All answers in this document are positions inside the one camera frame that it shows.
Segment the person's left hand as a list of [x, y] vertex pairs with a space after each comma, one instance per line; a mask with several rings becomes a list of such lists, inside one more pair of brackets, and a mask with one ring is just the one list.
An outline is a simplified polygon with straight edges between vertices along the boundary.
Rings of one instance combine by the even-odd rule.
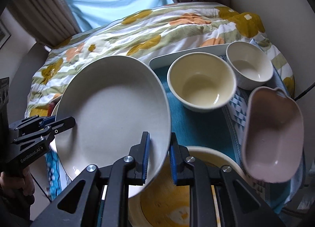
[[32, 180], [30, 167], [23, 170], [23, 177], [9, 177], [1, 172], [1, 188], [9, 196], [14, 195], [14, 191], [22, 189], [24, 196], [31, 196], [35, 192], [34, 182]]

